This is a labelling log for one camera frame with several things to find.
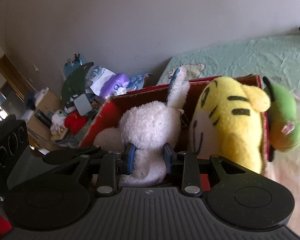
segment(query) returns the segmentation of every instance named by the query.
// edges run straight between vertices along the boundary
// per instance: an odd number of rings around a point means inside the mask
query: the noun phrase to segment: green plush toy
[[[263,77],[263,82],[271,100],[268,110],[271,162],[274,150],[288,152],[300,145],[300,123],[297,122],[297,104],[290,91],[278,84],[271,84],[266,77]]]

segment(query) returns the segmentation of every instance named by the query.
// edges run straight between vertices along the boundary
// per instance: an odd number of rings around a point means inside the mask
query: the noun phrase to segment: yellow tiger plush
[[[194,111],[189,131],[190,149],[199,156],[203,152],[218,153],[261,173],[260,113],[269,107],[270,99],[262,89],[243,85],[230,77],[214,79],[203,90]]]

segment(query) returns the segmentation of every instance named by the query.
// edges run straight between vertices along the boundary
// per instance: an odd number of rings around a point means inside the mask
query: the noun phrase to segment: red box
[[[206,85],[216,77],[196,79],[190,81],[190,90],[187,95],[186,104],[183,108],[186,117],[191,121],[197,101]],[[235,78],[242,84],[250,86],[261,86],[261,78],[259,75],[250,74],[245,77]],[[141,106],[152,101],[166,102],[169,85],[160,85],[154,87],[146,87],[141,90],[128,92],[126,95],[110,98],[101,108],[99,114],[95,117],[89,130],[83,137],[79,147],[91,146],[96,135],[102,130],[110,127],[117,127],[121,116],[134,106]],[[264,155],[262,174],[265,172],[266,160],[268,160],[268,124],[266,113],[262,114],[264,136],[261,145],[261,153]],[[176,151],[187,150],[187,129],[183,129],[179,136],[179,142]]]

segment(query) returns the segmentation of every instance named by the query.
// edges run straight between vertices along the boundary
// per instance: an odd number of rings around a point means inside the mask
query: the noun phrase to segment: gray wall
[[[37,90],[56,94],[77,52],[117,73],[158,78],[177,53],[299,25],[300,0],[0,0],[1,47]]]

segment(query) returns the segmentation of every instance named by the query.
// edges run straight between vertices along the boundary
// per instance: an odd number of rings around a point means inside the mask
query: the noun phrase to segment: silver screw
[[[97,191],[101,194],[109,194],[113,191],[113,188],[110,186],[100,186],[97,188]]]
[[[197,194],[200,192],[200,188],[197,186],[187,186],[185,187],[185,192],[189,194]]]

